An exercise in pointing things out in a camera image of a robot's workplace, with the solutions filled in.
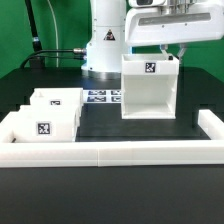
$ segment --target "black cable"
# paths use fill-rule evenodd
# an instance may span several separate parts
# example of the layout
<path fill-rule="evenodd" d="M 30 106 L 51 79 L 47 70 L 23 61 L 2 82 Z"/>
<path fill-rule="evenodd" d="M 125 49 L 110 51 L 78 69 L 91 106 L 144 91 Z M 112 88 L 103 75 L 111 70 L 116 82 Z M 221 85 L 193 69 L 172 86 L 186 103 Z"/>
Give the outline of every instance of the black cable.
<path fill-rule="evenodd" d="M 42 50 L 42 45 L 37 33 L 37 27 L 34 19 L 33 8 L 30 0 L 25 0 L 27 13 L 30 21 L 31 33 L 33 36 L 33 49 L 35 52 Z"/>
<path fill-rule="evenodd" d="M 75 60 L 84 60 L 83 57 L 60 57 L 60 56 L 48 56 L 48 55 L 34 55 L 34 56 L 29 56 L 26 58 L 20 65 L 21 69 L 25 68 L 26 63 L 33 58 L 60 58 L 60 59 L 75 59 Z"/>
<path fill-rule="evenodd" d="M 73 49 L 68 49 L 68 50 L 40 50 L 36 51 L 32 54 L 30 54 L 28 57 L 32 57 L 38 54 L 44 54 L 44 53 L 74 53 Z"/>

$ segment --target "green wall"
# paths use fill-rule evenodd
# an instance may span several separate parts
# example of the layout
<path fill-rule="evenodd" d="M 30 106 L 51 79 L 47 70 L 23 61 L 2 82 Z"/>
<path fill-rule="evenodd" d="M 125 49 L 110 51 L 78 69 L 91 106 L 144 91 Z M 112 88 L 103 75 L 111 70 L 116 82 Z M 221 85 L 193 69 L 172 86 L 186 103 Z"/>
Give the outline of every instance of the green wall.
<path fill-rule="evenodd" d="M 90 0 L 51 0 L 59 28 L 59 47 L 71 49 L 85 47 L 91 37 Z M 53 19 L 47 0 L 32 0 L 35 19 L 44 49 L 55 49 Z M 2 1 L 0 14 L 0 77 L 18 68 L 20 63 L 33 52 L 31 32 L 25 1 Z M 138 48 L 136 52 L 156 52 L 158 47 Z M 176 53 L 176 45 L 170 47 Z M 47 60 L 47 66 L 55 66 L 55 60 Z M 61 60 L 60 66 L 75 66 L 79 61 Z M 224 39 L 189 44 L 184 56 L 184 66 L 204 68 L 224 81 Z"/>

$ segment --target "white open box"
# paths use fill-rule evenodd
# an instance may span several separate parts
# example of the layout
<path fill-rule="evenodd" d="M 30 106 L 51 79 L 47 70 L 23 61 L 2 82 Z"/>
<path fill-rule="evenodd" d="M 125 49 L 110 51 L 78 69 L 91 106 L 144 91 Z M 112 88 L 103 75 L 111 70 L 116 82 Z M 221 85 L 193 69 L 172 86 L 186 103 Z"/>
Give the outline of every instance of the white open box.
<path fill-rule="evenodd" d="M 79 106 L 81 116 L 83 106 L 82 88 L 36 88 L 30 97 L 30 104 L 33 106 Z"/>
<path fill-rule="evenodd" d="M 0 142 L 73 142 L 77 121 L 72 113 L 45 113 L 23 109 L 10 112 L 1 123 Z"/>
<path fill-rule="evenodd" d="M 163 54 L 122 56 L 122 118 L 174 119 L 179 60 Z"/>

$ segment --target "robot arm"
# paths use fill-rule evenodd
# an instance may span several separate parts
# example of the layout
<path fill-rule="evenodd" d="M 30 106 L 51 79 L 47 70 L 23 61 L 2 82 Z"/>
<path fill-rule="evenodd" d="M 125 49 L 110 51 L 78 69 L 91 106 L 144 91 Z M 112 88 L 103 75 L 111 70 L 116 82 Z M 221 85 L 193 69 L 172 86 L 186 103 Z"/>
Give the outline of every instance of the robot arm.
<path fill-rule="evenodd" d="M 125 40 L 129 46 L 221 39 L 223 0 L 129 0 Z"/>

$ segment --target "black table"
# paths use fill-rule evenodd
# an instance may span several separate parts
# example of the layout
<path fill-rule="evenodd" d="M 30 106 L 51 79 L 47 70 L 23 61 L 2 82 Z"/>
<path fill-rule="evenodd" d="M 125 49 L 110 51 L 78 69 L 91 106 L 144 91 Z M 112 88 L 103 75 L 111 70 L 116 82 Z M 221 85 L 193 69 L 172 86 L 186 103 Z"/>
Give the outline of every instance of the black table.
<path fill-rule="evenodd" d="M 79 69 L 14 70 L 0 79 L 0 120 L 34 88 L 119 89 Z M 199 109 L 224 120 L 224 83 L 182 68 L 176 120 L 122 120 L 120 104 L 86 104 L 77 141 L 208 139 Z M 224 166 L 0 169 L 0 223 L 223 224 Z"/>

